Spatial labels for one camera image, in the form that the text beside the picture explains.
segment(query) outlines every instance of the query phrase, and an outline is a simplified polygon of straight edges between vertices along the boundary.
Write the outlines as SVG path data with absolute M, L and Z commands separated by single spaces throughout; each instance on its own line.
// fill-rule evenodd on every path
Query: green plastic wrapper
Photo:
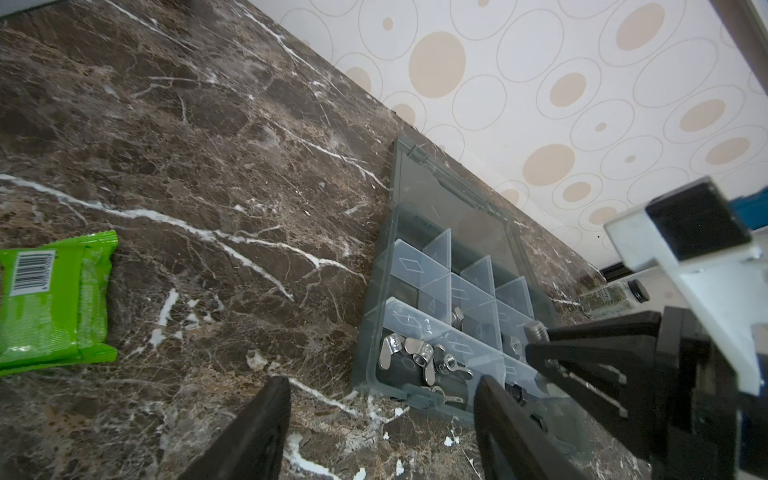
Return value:
M 0 376 L 52 366 L 112 362 L 107 283 L 113 231 L 0 250 Z

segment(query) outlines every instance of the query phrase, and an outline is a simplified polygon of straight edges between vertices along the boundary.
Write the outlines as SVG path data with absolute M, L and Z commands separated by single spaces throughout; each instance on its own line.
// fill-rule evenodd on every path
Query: brown marble surface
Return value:
M 349 387 L 389 145 L 405 133 L 478 183 L 463 167 L 246 2 L 5 19 L 0 99 L 0 247 L 121 241 L 118 360 L 0 378 L 0 477 L 175 478 L 270 375 L 293 384 L 281 478 L 482 476 L 471 429 Z M 595 268 L 480 187 L 515 215 L 564 321 L 583 322 Z M 592 424 L 591 478 L 647 477 Z

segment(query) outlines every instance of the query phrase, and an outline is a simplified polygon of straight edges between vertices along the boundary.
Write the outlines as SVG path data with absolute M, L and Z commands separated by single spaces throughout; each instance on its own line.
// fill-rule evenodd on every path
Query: transparent plastic box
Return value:
M 537 286 L 509 212 L 408 138 L 395 142 L 394 155 L 391 212 L 376 243 L 353 387 L 440 418 L 472 422 L 475 390 L 488 375 L 502 385 L 523 386 L 530 398 L 524 410 L 559 422 L 550 428 L 557 438 L 548 437 L 562 453 L 586 452 L 580 407 L 572 399 L 550 398 L 539 388 L 536 370 L 525 363 L 523 326 L 538 319 L 555 327 L 560 320 Z M 457 307 L 463 314 L 460 329 L 452 322 Z M 423 369 L 404 352 L 392 354 L 389 368 L 382 369 L 382 341 L 394 332 L 442 345 L 471 370 L 471 379 L 435 375 L 447 396 L 465 401 L 445 402 L 425 388 Z

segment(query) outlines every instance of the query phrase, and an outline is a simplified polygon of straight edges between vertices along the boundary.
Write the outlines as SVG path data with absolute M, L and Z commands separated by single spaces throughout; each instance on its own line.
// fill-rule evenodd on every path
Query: patterned wallpaper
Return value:
M 768 184 L 768 98 L 707 0 L 251 0 L 594 265 L 703 175 Z

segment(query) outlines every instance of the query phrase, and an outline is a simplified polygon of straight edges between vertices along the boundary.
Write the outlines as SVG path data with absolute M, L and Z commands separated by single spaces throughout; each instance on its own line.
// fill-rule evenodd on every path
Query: barcode number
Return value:
M 11 283 L 11 295 L 48 292 L 56 250 L 19 252 Z

